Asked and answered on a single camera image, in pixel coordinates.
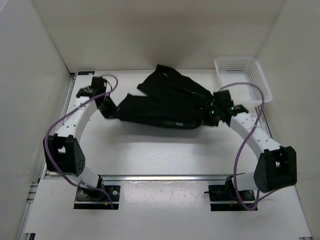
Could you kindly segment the black shorts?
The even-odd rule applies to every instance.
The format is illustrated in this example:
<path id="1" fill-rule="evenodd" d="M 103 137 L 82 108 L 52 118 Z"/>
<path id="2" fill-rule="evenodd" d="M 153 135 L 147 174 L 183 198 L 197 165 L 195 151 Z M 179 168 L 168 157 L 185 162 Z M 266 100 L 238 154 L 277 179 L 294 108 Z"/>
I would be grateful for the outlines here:
<path id="1" fill-rule="evenodd" d="M 211 106 L 209 90 L 172 67 L 157 65 L 137 89 L 127 94 L 115 116 L 126 122 L 171 129 L 196 129 Z"/>

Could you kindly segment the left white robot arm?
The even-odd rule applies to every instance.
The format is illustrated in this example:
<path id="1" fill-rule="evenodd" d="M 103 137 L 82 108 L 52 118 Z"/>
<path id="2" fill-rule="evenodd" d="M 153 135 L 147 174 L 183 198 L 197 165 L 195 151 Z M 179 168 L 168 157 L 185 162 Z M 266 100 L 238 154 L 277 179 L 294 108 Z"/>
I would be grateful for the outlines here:
<path id="1" fill-rule="evenodd" d="M 118 83 L 112 74 L 92 77 L 91 85 L 80 88 L 75 95 L 73 110 L 53 123 L 43 139 L 47 170 L 60 174 L 72 186 L 87 188 L 93 200 L 103 198 L 105 188 L 99 184 L 100 175 L 86 166 L 80 139 L 91 116 L 103 108 Z"/>

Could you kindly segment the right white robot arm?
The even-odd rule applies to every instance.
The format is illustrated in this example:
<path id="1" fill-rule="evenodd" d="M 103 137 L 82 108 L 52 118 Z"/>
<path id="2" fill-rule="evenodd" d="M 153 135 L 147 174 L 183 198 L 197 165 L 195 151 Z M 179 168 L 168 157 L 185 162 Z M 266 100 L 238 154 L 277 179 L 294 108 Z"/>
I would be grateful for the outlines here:
<path id="1" fill-rule="evenodd" d="M 238 199 L 245 190 L 269 193 L 297 183 L 297 153 L 293 147 L 284 147 L 273 140 L 251 117 L 243 105 L 235 105 L 229 91 L 213 94 L 205 124 L 217 126 L 226 123 L 243 138 L 257 158 L 253 172 L 234 173 L 224 193 L 230 200 Z"/>

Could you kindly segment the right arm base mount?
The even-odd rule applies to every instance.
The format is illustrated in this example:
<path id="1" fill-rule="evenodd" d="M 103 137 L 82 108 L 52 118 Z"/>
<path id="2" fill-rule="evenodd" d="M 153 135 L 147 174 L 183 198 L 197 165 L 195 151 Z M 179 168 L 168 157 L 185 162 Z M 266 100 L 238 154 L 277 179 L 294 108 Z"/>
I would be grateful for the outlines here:
<path id="1" fill-rule="evenodd" d="M 232 178 L 231 175 L 226 179 L 208 181 L 208 189 L 204 191 L 204 194 L 209 196 L 210 210 L 212 212 L 242 212 L 249 208 L 257 211 L 257 206 L 253 208 L 259 199 L 257 191 L 253 189 L 238 191 L 244 207 L 237 197 Z"/>

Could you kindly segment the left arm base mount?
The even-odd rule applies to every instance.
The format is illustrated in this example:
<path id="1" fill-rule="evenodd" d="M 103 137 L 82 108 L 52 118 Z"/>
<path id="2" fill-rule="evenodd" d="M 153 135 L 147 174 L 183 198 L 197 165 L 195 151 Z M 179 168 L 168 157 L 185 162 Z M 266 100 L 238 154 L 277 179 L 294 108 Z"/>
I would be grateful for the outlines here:
<path id="1" fill-rule="evenodd" d="M 78 187 L 73 208 L 76 210 L 118 210 L 121 195 L 121 186 L 104 183 L 101 179 L 98 186 L 104 187 L 104 191 L 93 190 L 87 187 Z"/>

